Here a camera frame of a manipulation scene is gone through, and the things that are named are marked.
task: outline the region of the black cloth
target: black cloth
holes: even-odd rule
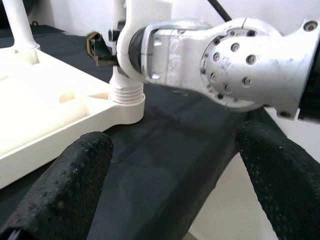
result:
[[[85,37],[46,26],[32,30],[43,52],[103,81],[111,78],[111,67],[98,68],[87,55]],[[1,48],[12,45],[3,31],[0,36]],[[114,153],[88,240],[180,240],[237,152],[235,132],[247,113],[154,85],[144,92],[143,119],[106,131]],[[1,190],[0,226],[48,165]]]

